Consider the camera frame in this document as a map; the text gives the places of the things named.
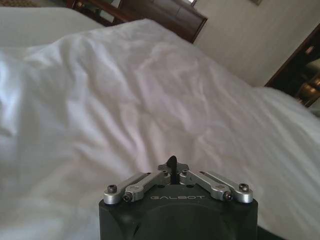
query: wooden furniture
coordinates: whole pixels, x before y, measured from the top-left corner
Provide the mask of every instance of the wooden furniture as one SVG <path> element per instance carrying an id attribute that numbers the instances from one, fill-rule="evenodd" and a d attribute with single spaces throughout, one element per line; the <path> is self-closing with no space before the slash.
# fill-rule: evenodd
<path id="1" fill-rule="evenodd" d="M 92 4 L 114 16 L 114 21 L 107 21 L 88 11 L 85 8 L 87 4 Z M 67 6 L 105 26 L 151 19 L 190 43 L 195 41 L 207 21 L 207 18 L 198 13 L 193 6 L 182 0 L 121 0 L 118 8 L 103 0 L 68 0 Z"/>
<path id="2" fill-rule="evenodd" d="M 309 107 L 320 96 L 320 88 L 315 83 L 319 78 L 320 67 L 311 67 L 312 62 L 319 58 L 320 24 L 274 74 L 266 86 L 285 92 Z"/>

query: white duvet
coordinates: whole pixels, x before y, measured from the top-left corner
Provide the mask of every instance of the white duvet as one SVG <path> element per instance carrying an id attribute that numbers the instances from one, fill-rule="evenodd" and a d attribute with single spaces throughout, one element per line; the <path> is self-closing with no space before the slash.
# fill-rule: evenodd
<path id="1" fill-rule="evenodd" d="M 0 239 L 99 239 L 107 184 L 176 155 L 248 183 L 258 223 L 320 236 L 320 121 L 149 20 L 0 50 Z"/>

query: white bedsheet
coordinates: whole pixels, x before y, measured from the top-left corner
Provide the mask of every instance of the white bedsheet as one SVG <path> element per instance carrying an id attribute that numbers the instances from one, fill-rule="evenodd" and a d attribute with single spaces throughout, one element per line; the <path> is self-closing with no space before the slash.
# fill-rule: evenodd
<path id="1" fill-rule="evenodd" d="M 171 155 L 246 182 L 259 224 L 320 236 L 320 122 L 149 20 L 0 50 L 0 239 L 99 239 L 106 184 Z"/>
<path id="2" fill-rule="evenodd" d="M 103 27 L 65 7 L 0 7 L 0 47 L 51 44 L 66 35 Z"/>

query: wrinkled fabric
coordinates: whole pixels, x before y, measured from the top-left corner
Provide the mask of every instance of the wrinkled fabric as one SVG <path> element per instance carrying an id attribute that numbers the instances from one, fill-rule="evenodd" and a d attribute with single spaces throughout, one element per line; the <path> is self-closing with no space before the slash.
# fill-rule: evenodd
<path id="1" fill-rule="evenodd" d="M 320 236 L 320 122 L 150 20 L 0 50 L 0 239 L 99 239 L 107 184 L 171 155 L 248 183 L 258 223 Z"/>

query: logo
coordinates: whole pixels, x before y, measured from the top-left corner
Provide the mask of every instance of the logo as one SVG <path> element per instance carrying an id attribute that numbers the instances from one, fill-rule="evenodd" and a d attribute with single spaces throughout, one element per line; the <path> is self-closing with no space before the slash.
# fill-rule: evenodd
<path id="1" fill-rule="evenodd" d="M 151 196 L 152 200 L 186 200 L 186 199 L 204 199 L 205 196 Z"/>

